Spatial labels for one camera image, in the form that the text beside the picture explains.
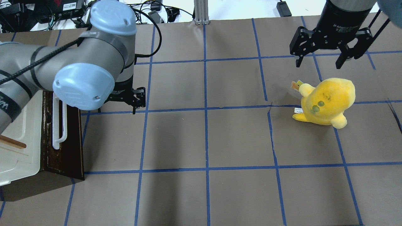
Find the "plush toy's arm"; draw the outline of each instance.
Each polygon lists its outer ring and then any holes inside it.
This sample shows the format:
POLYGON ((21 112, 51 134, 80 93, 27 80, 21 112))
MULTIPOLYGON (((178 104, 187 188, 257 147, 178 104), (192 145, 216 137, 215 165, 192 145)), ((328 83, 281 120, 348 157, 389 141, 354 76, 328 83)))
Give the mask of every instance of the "plush toy's arm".
POLYGON ((299 92, 302 96, 306 97, 306 96, 310 95, 310 93, 313 92, 314 89, 315 89, 315 87, 312 87, 310 84, 303 83, 299 87, 299 92))
POLYGON ((346 117, 343 115, 343 113, 339 114, 335 118, 333 118, 330 122, 335 128, 337 129, 342 129, 343 127, 346 126, 348 121, 346 120, 346 117))

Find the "white handle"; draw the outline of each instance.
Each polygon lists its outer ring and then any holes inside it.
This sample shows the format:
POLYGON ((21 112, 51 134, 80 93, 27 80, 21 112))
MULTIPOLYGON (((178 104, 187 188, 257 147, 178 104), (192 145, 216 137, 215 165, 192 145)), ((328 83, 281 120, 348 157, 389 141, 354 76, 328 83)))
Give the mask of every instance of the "white handle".
POLYGON ((52 144, 53 148, 60 149, 60 143, 67 139, 67 104, 63 102, 63 135, 59 138, 59 98, 53 93, 53 116, 52 116, 52 144))

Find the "power adapter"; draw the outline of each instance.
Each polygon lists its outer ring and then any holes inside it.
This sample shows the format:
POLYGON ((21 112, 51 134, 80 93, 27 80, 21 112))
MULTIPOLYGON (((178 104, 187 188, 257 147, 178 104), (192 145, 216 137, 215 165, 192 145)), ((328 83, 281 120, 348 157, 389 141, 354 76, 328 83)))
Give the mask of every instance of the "power adapter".
POLYGON ((292 13, 289 10, 289 7, 287 6, 286 2, 278 2, 277 3, 277 9, 279 12, 279 15, 281 17, 285 17, 285 16, 292 16, 292 13))

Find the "yellow plush toy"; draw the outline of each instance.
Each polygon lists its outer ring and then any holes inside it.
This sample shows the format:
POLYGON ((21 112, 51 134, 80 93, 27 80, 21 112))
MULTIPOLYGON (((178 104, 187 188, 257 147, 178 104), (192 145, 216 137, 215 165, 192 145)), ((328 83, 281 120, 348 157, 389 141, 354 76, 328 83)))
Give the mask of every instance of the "yellow plush toy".
POLYGON ((298 121, 312 122, 319 125, 333 125, 337 129, 346 126, 343 112, 355 101, 355 86, 352 81, 343 78, 329 78, 312 87, 301 81, 292 82, 292 88, 302 97, 303 113, 293 115, 298 121))

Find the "label sticker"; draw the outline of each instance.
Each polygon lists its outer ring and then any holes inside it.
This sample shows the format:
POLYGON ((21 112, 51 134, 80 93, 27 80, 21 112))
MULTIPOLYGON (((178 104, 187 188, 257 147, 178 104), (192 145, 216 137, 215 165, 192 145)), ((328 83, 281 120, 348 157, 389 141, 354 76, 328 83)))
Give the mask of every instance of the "label sticker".
POLYGON ((76 9, 76 5, 77 5, 77 3, 75 3, 75 2, 64 4, 63 11, 70 10, 70 9, 76 9))
POLYGON ((303 113, 303 109, 295 107, 295 113, 303 113))

